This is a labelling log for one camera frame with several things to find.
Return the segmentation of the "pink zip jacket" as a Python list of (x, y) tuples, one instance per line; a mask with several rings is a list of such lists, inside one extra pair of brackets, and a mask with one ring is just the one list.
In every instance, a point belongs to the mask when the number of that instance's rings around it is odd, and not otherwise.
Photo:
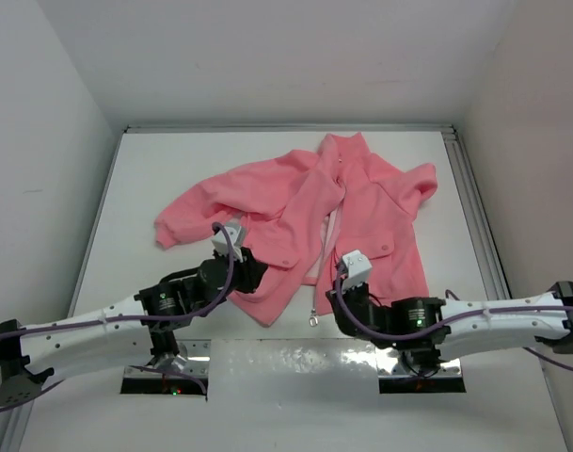
[(155, 239), (168, 249), (237, 220), (267, 271), (254, 293), (233, 293), (231, 301), (266, 327), (303, 285), (315, 289), (317, 314), (329, 314), (336, 265), (354, 250), (369, 259), (371, 293), (388, 306), (428, 293), (413, 223), (437, 187), (432, 164), (403, 171), (372, 153), (362, 135), (330, 134), (314, 152), (293, 150), (197, 183), (159, 214)]

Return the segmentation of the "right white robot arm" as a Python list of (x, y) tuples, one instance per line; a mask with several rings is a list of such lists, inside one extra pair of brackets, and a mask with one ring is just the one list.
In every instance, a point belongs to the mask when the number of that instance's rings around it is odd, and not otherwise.
[(573, 282), (555, 283), (525, 299), (465, 301), (410, 298), (374, 304), (367, 283), (326, 292), (339, 330), (346, 336), (391, 348), (419, 370), (509, 348), (549, 347), (573, 354)]

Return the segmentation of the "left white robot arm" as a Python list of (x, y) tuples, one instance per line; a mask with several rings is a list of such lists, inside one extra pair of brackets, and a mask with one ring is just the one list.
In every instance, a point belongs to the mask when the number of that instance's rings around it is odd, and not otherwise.
[(208, 315), (232, 292), (254, 293), (267, 269), (248, 249), (240, 257), (216, 253), (94, 312), (42, 325), (0, 323), (0, 413), (66, 379), (114, 367), (188, 380), (205, 395), (202, 380), (177, 365), (183, 355), (174, 332)]

